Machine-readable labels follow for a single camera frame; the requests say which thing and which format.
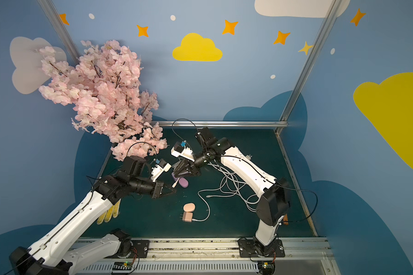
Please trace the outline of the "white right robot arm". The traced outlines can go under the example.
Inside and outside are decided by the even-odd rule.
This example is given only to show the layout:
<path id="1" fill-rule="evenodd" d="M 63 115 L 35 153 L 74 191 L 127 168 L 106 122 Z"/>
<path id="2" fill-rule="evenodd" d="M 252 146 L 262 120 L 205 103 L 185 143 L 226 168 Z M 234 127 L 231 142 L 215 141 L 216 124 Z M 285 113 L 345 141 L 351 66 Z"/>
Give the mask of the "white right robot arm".
<path id="1" fill-rule="evenodd" d="M 242 179 L 258 198 L 255 212 L 259 226 L 254 236 L 254 249 L 260 256 L 273 254 L 276 250 L 277 229 L 290 208 L 287 180 L 277 179 L 264 172 L 226 137 L 214 137 L 207 127 L 198 130 L 196 139 L 202 147 L 202 151 L 197 154 L 184 141 L 176 143 L 171 149 L 171 154 L 179 158 L 173 170 L 174 176 L 200 176 L 202 167 L 218 162 Z"/>

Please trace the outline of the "purple power strip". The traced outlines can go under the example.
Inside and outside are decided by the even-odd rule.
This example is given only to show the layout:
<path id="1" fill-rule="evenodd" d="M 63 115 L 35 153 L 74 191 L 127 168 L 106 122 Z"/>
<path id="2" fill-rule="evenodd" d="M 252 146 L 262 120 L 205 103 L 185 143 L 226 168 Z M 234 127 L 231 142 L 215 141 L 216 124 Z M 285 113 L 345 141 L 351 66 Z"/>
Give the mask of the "purple power strip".
<path id="1" fill-rule="evenodd" d="M 172 175 L 173 180 L 174 180 L 175 182 L 178 182 L 178 181 L 179 181 L 179 178 L 178 178 L 178 177 L 176 177 L 176 176 L 174 175 L 174 173 L 171 173 L 171 175 Z"/>

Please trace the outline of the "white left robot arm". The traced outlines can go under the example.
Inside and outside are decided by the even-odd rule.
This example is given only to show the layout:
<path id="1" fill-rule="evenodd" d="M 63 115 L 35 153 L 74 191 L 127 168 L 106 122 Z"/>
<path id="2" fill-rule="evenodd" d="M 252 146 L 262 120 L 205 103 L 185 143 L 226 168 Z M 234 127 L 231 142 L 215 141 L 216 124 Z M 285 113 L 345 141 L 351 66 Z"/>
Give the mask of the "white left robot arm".
<path id="1" fill-rule="evenodd" d="M 71 246 L 104 213 L 132 193 L 161 196 L 164 183 L 158 177 L 171 165 L 159 160 L 151 167 L 146 159 L 128 157 L 115 175 L 96 180 L 92 190 L 58 225 L 29 248 L 18 247 L 9 256 L 16 275 L 74 275 L 110 256 L 134 254 L 131 237 L 115 229 L 103 238 L 71 251 Z"/>

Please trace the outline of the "purple earbud case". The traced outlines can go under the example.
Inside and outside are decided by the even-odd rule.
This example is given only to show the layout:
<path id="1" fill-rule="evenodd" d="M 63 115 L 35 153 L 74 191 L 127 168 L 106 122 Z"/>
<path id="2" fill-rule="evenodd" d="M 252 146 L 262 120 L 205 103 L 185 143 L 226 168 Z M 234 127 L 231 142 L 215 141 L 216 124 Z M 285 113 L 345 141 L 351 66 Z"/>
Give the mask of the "purple earbud case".
<path id="1" fill-rule="evenodd" d="M 189 182 L 185 178 L 179 178 L 178 183 L 182 188 L 187 188 L 189 186 Z"/>

